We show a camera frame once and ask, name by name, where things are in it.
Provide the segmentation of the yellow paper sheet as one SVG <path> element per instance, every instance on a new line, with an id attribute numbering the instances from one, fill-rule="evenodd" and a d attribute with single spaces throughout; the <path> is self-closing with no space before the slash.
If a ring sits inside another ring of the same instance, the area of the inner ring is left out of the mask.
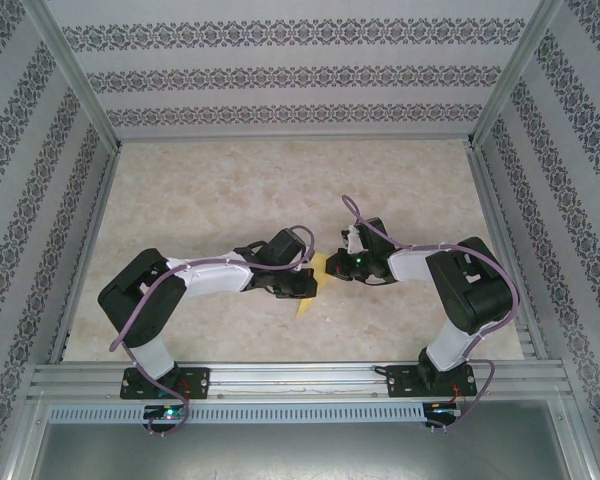
<path id="1" fill-rule="evenodd" d="M 306 310 L 309 308 L 311 303 L 318 298 L 321 290 L 325 287 L 330 279 L 330 276 L 326 273 L 326 263 L 328 256 L 321 252 L 316 252 L 311 259 L 311 267 L 314 270 L 314 279 L 317 282 L 316 296 L 312 298 L 302 299 L 299 303 L 296 317 L 301 317 Z"/>

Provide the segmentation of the grey metal sheet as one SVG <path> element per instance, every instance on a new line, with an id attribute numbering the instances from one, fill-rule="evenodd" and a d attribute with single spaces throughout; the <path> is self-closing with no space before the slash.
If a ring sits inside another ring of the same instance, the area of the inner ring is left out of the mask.
<path id="1" fill-rule="evenodd" d="M 600 480 L 563 401 L 486 402 L 447 431 L 411 422 L 59 423 L 39 407 L 8 480 Z"/>

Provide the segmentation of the aluminium back rail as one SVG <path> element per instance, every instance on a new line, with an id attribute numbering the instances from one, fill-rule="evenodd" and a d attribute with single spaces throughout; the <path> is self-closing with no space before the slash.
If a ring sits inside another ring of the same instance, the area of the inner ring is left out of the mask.
<path id="1" fill-rule="evenodd" d="M 130 137 L 121 138 L 121 145 L 148 143 L 199 143 L 199 142 L 293 142 L 293 141 L 446 141 L 460 140 L 464 145 L 472 145 L 469 134 L 457 133 L 389 133 L 389 134 L 273 134 L 273 135 L 203 135 L 171 137 Z"/>

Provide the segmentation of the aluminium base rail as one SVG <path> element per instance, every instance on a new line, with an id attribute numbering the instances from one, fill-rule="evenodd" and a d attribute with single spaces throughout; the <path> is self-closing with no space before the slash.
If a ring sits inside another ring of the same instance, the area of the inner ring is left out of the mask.
<path id="1" fill-rule="evenodd" d="M 485 401 L 574 397 L 560 360 L 495 361 Z M 128 362 L 68 362 L 34 368 L 28 401 L 118 402 Z M 210 370 L 207 401 L 223 403 L 335 402 L 388 399 L 383 376 L 371 363 L 222 363 Z"/>

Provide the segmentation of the aluminium side rail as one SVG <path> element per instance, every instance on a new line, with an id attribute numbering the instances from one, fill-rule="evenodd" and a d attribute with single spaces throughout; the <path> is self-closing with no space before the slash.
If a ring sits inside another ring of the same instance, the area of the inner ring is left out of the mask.
<path id="1" fill-rule="evenodd" d="M 550 355 L 542 340 L 535 312 L 524 284 L 515 251 L 508 235 L 505 217 L 492 185 L 483 156 L 471 145 L 465 148 L 469 168 L 484 213 L 493 249 L 501 265 L 514 280 L 519 292 L 519 309 L 515 319 L 525 359 L 548 360 Z"/>
<path id="2" fill-rule="evenodd" d="M 45 364 L 58 364 L 63 359 L 121 153 L 122 147 L 119 147 L 115 154 L 109 156 L 99 177 L 97 195 L 93 198 L 86 225 L 87 229 L 81 240 L 75 268 L 63 300 L 60 316 L 51 339 L 50 349 L 44 361 Z"/>

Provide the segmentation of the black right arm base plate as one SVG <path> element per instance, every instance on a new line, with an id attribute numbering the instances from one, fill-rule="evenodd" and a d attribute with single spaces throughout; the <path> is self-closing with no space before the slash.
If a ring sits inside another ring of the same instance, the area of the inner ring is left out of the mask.
<path id="1" fill-rule="evenodd" d="M 427 381 L 416 364 L 389 365 L 383 370 L 391 398 L 451 398 L 456 393 L 473 397 L 478 393 L 473 369 L 467 363 L 447 372 L 434 370 Z"/>

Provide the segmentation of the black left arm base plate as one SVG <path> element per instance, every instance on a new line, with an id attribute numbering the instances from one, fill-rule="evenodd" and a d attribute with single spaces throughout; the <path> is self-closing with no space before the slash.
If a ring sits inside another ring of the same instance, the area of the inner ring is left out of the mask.
<path id="1" fill-rule="evenodd" d="M 156 382 L 185 399 L 206 399 L 210 383 L 210 370 L 200 367 L 175 366 L 171 371 L 157 378 Z M 120 397 L 124 400 L 174 399 L 173 395 L 145 378 L 137 368 L 127 368 L 124 371 Z"/>

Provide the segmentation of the aluminium frame post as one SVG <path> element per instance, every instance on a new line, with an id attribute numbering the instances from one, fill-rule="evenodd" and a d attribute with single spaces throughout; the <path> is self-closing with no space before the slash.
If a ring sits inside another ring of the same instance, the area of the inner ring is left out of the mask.
<path id="1" fill-rule="evenodd" d="M 465 146 L 476 149 L 490 132 L 492 125 L 504 108 L 509 95 L 523 74 L 534 51 L 549 28 L 564 0 L 539 0 L 537 7 L 529 19 L 520 40 L 505 65 L 493 92 L 489 96 L 477 123 L 469 134 Z"/>
<path id="2" fill-rule="evenodd" d="M 20 1 L 100 138 L 118 153 L 121 141 L 46 0 Z"/>

